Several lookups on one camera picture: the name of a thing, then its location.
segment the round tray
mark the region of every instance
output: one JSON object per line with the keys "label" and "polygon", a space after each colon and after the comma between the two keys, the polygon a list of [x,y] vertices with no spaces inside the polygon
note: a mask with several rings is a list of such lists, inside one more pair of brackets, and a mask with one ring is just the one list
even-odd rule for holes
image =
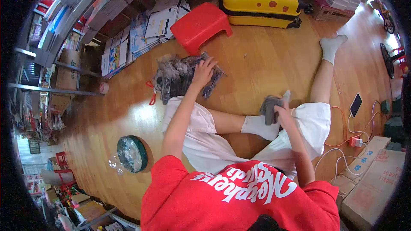
{"label": "round tray", "polygon": [[147,151],[136,136],[123,136],[117,142],[117,155],[125,169],[137,173],[147,167]]}

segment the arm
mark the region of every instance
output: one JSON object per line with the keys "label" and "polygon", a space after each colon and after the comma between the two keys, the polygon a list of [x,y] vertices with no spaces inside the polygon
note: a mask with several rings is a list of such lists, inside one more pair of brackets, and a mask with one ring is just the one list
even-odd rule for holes
{"label": "arm", "polygon": [[290,139],[291,149],[293,150],[295,159],[295,167],[297,169],[298,183],[300,187],[305,187],[315,181],[314,167],[305,149],[300,132],[291,117],[288,102],[285,102],[284,108],[274,106],[274,110],[279,112],[281,126],[287,131]]}
{"label": "arm", "polygon": [[167,131],[164,135],[161,149],[161,157],[166,155],[176,156],[181,159],[182,143],[185,138],[188,124],[190,123],[191,112],[198,93],[210,81],[213,75],[213,67],[217,62],[210,57],[206,61],[200,61],[194,71],[194,77],[186,95],[178,106],[173,118],[171,119]]}

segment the white cable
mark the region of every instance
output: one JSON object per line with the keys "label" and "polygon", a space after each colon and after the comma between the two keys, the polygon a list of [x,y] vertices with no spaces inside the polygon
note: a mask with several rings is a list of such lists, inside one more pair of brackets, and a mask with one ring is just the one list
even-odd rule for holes
{"label": "white cable", "polygon": [[351,131],[350,129],[350,118],[351,118],[352,114],[350,114],[350,116],[348,117],[348,121],[347,121],[347,127],[348,127],[348,131],[350,131],[351,133],[361,133],[361,134],[366,134],[367,135],[367,141],[369,141],[369,135],[367,133],[365,133],[364,131]]}
{"label": "white cable", "polygon": [[339,149],[339,148],[333,148],[333,149],[327,151],[326,153],[323,154],[323,156],[321,156],[320,160],[319,160],[319,161],[317,162],[317,164],[315,165],[314,173],[315,173],[316,170],[317,170],[318,164],[321,162],[321,160],[323,159],[323,157],[326,156],[327,153],[329,153],[329,152],[331,152],[331,151],[333,151],[333,150],[339,150],[339,151],[342,153],[343,156],[341,156],[340,158],[338,158],[337,161],[336,161],[336,163],[335,163],[335,177],[334,177],[331,181],[334,181],[334,180],[336,179],[336,177],[337,177],[338,161],[339,161],[341,158],[344,158],[345,166],[347,167],[347,170],[348,170],[349,172],[351,172],[353,175],[356,175],[356,176],[361,175],[362,173],[364,173],[364,171],[362,171],[362,172],[359,173],[359,174],[353,173],[353,172],[348,168],[348,163],[347,163],[347,159],[346,159],[346,157],[350,157],[350,158],[358,158],[358,157],[361,157],[361,156],[364,155],[364,153],[365,153],[366,151],[368,151],[367,145],[366,145],[365,143],[363,143],[363,142],[361,142],[361,143],[365,145],[365,151],[364,151],[361,155],[359,155],[359,156],[357,156],[357,157],[355,157],[355,156],[347,156],[347,155],[345,155],[344,152],[343,152],[341,149]]}
{"label": "white cable", "polygon": [[372,105],[372,112],[371,112],[371,116],[372,116],[372,128],[374,128],[374,106],[375,103],[378,102],[377,100],[375,100],[374,104]]}

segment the red hoodie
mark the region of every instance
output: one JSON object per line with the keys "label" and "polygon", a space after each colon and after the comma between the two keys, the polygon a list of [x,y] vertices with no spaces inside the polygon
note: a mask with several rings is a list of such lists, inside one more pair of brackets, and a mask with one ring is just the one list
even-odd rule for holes
{"label": "red hoodie", "polygon": [[217,175],[188,173],[180,159],[162,157],[141,205],[142,230],[247,230],[260,216],[286,230],[339,230],[338,187],[304,188],[270,165],[251,160]]}

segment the orange extension cord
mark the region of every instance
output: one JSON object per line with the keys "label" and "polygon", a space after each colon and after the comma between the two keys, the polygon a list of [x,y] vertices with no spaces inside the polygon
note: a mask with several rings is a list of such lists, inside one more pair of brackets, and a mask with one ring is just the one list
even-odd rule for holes
{"label": "orange extension cord", "polygon": [[[349,141],[349,139],[347,139],[347,136],[348,136],[348,128],[347,128],[347,123],[345,123],[345,120],[346,120],[346,118],[345,118],[345,114],[344,114],[344,111],[341,109],[341,108],[339,108],[338,106],[332,106],[331,108],[338,108],[340,111],[341,111],[341,116],[342,116],[342,119],[344,120],[344,124],[343,124],[343,129],[344,129],[344,142],[342,142],[341,144],[339,144],[339,145],[336,145],[336,146],[333,146],[333,145],[329,145],[329,144],[327,144],[327,143],[324,143],[326,146],[330,146],[330,147],[338,147],[338,146],[342,146],[343,144],[345,144],[346,142],[348,142]],[[364,128],[364,130],[362,131],[362,132],[365,132],[365,130],[367,129],[367,127],[368,127],[368,125],[371,123],[371,121],[373,121],[373,119],[374,119],[374,117],[375,117],[375,115],[376,114],[380,114],[381,116],[384,116],[380,111],[378,111],[378,112],[376,112],[376,113],[374,113],[373,114],[373,116],[371,117],[371,119],[369,120],[369,122],[367,123],[367,125],[365,126],[365,128]],[[373,131],[374,131],[374,125],[372,126],[372,128],[371,128],[371,135],[372,135],[372,133],[373,133]]]}

